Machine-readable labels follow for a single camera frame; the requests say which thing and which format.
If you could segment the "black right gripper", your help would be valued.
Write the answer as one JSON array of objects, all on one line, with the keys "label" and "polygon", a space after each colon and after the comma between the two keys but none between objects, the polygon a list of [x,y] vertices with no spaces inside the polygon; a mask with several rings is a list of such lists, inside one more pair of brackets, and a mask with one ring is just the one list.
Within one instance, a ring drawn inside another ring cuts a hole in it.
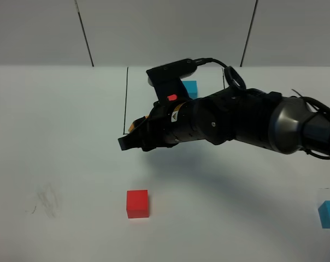
[{"label": "black right gripper", "polygon": [[140,128],[118,138],[122,151],[141,148],[149,152],[156,148],[171,148],[182,142],[198,140],[195,114],[196,99],[160,106],[155,103],[148,116],[140,118]]}]

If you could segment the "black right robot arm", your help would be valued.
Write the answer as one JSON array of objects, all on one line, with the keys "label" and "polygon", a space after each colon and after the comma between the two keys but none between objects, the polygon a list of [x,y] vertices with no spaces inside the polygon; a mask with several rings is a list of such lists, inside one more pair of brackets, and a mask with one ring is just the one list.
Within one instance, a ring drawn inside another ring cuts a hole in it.
[{"label": "black right robot arm", "polygon": [[122,150],[145,152],[182,142],[236,140],[282,154],[304,151],[330,160],[330,108],[310,97],[227,88],[191,99],[169,95],[119,138]]}]

